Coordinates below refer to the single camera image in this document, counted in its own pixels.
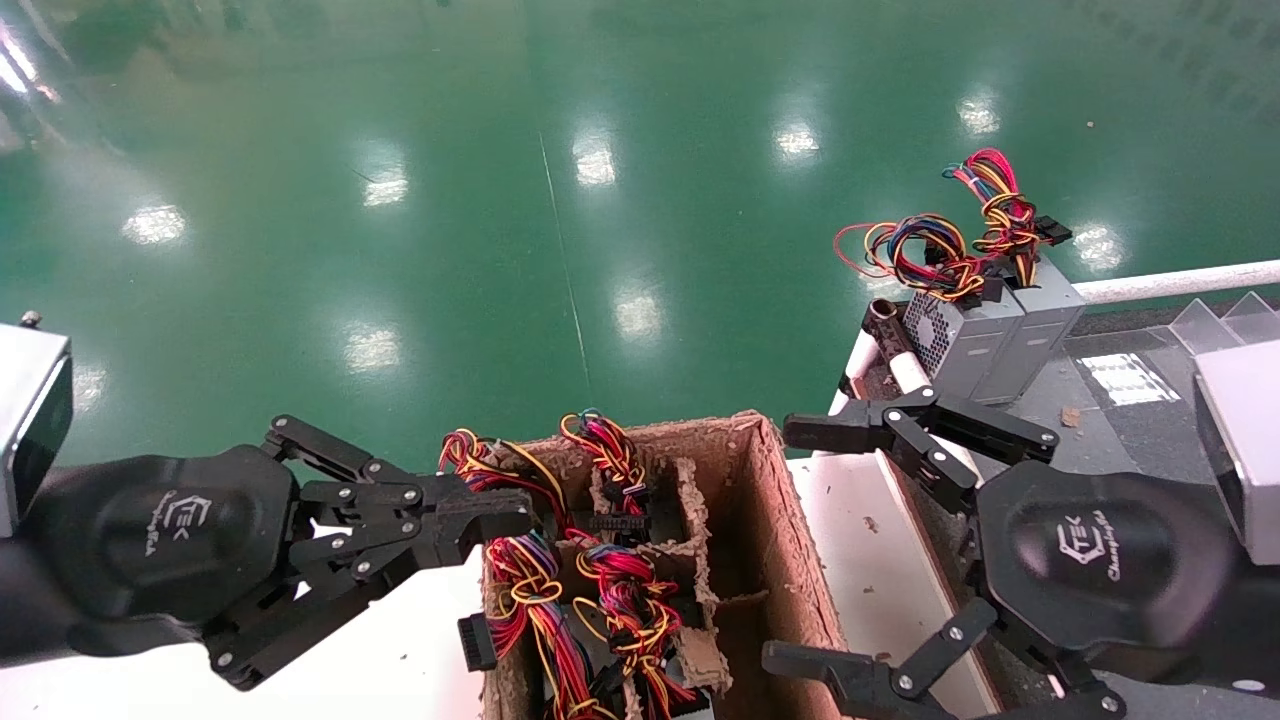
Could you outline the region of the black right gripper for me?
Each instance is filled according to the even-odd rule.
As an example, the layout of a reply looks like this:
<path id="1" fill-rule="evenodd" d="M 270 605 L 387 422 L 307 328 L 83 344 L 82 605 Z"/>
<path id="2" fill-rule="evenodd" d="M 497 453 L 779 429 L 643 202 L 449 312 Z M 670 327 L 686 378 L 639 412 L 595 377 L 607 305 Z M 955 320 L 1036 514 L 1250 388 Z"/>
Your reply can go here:
<path id="1" fill-rule="evenodd" d="M 852 398 L 835 415 L 788 414 L 783 443 L 882 452 L 947 512 L 975 507 L 989 601 L 972 600 L 901 666 L 764 643 L 765 671 L 819 682 L 845 717 L 950 719 L 932 687 L 987 635 L 1048 669 L 1062 689 L 997 719 L 1124 719 L 1125 701 L 1088 666 L 1164 684 L 1229 685 L 1247 673 L 1245 557 L 1208 486 L 1061 471 L 1042 464 L 1059 446 L 1053 430 L 932 388 Z M 977 473 L 945 443 L 1015 466 L 978 489 Z"/>

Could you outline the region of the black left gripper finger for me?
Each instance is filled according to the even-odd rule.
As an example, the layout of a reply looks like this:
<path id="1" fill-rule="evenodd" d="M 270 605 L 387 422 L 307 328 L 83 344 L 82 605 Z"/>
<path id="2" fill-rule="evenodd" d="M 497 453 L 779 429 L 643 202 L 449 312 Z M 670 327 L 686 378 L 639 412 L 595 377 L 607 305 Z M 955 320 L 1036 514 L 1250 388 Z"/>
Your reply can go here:
<path id="1" fill-rule="evenodd" d="M 522 489 L 470 489 L 457 475 L 413 474 L 297 416 L 271 420 L 262 450 L 323 474 L 302 498 L 319 506 L 323 525 L 358 521 L 436 521 L 463 530 L 531 530 L 532 501 Z"/>

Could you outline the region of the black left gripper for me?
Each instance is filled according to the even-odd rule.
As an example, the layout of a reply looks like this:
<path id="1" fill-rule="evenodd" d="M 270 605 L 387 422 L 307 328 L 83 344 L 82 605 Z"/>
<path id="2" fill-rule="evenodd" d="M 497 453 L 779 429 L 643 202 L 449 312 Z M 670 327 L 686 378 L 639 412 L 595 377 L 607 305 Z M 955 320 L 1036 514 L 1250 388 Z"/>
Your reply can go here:
<path id="1" fill-rule="evenodd" d="M 251 445 L 54 468 L 26 514 L 26 656 L 198 641 L 279 577 L 298 488 Z M 211 669 L 252 691 L 415 573 L 461 566 L 520 532 L 518 515 L 424 515 L 294 542 L 279 585 L 206 637 Z"/>

